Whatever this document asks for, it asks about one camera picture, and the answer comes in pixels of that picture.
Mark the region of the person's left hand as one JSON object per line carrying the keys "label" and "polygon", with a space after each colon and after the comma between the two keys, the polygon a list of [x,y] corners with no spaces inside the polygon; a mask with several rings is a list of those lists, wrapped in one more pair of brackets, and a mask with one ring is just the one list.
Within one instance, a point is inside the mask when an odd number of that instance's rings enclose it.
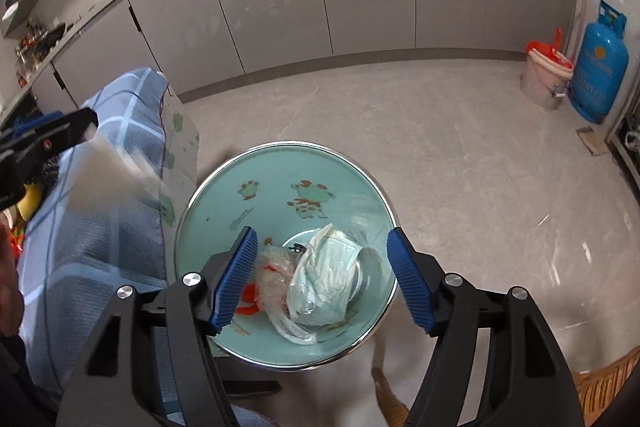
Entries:
{"label": "person's left hand", "polygon": [[24,317],[24,297],[18,288],[18,273],[10,243],[10,229],[1,216],[0,225],[0,331],[18,334]]}

